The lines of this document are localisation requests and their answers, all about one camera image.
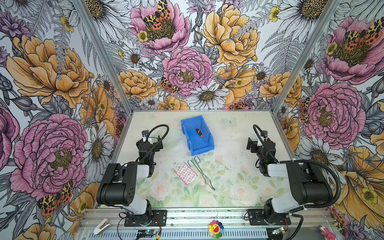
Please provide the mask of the orange black screwdriver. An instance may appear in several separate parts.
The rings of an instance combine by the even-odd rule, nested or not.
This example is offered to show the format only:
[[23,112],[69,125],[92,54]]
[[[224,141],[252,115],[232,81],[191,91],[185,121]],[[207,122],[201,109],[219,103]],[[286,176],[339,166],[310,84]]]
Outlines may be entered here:
[[204,133],[201,129],[196,128],[196,132],[197,132],[198,136],[199,136],[203,141],[205,141],[205,142],[208,141],[208,138],[206,137],[205,133]]

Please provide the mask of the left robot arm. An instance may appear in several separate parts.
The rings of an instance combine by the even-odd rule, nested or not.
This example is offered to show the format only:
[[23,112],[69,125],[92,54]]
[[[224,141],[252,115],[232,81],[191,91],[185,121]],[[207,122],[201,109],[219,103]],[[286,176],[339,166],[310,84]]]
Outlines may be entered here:
[[142,138],[136,142],[138,158],[126,164],[108,164],[106,168],[97,191],[97,203],[125,211],[125,226],[149,226],[156,220],[150,201],[136,194],[136,186],[138,180],[152,177],[155,153],[163,149],[169,129],[161,124],[142,131]]

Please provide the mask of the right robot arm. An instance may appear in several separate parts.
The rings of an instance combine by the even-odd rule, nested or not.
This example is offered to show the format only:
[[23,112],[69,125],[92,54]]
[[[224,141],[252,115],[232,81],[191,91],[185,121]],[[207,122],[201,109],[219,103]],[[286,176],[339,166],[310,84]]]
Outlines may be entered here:
[[313,160],[280,161],[276,158],[276,144],[267,132],[253,125],[257,140],[248,140],[247,150],[257,154],[256,168],[270,178],[283,178],[289,182],[289,191],[277,198],[266,200],[262,209],[250,209],[245,219],[251,225],[288,224],[290,216],[305,209],[322,209],[337,202],[342,183],[327,165]]

